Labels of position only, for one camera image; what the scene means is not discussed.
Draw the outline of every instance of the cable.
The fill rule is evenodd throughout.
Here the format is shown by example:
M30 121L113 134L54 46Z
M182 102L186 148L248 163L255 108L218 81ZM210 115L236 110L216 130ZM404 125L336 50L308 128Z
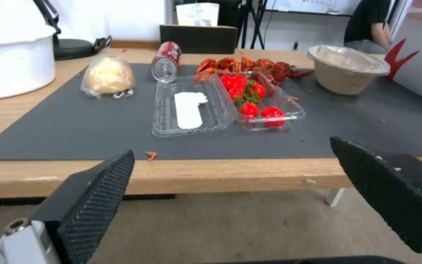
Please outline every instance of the cable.
M268 29L268 26L270 25L271 18L273 18L273 11L274 11L274 5L276 4L277 0L274 0L273 6L271 7L271 13L270 13L270 19L268 20L268 23L266 23L265 27L265 33L263 34L263 45L266 47L266 30Z

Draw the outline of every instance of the white bucket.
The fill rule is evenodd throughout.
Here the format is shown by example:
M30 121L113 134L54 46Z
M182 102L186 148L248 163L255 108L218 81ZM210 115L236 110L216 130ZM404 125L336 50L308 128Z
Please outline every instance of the white bucket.
M0 7L0 98L33 91L55 77L55 29L45 25L33 2L6 3L9 7ZM10 17L13 13L21 18Z

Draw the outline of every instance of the black mat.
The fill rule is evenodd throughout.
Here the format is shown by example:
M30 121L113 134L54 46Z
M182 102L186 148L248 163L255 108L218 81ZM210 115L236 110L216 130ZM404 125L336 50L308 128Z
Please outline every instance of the black mat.
M422 156L422 98L383 78L355 98L328 92L313 77L285 81L307 113L285 132L246 132L235 122L212 134L157 138L150 65L133 68L138 85L129 99L90 99L74 77L0 134L0 160L103 160L129 148L138 159L146 151L160 159L333 157L334 135ZM182 74L195 69L183 65Z

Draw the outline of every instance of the red soda can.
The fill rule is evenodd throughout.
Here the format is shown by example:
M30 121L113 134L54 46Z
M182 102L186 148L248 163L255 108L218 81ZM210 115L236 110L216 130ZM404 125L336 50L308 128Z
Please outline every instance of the red soda can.
M178 77L180 72L181 48L177 43L167 41L162 43L152 59L151 72L154 79L163 77Z

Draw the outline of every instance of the whiteboard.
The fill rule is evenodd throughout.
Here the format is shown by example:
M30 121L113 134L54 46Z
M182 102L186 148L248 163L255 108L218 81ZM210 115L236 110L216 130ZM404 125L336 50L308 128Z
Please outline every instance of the whiteboard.
M266 9L282 12L307 12L330 15L353 15L361 0L268 0Z

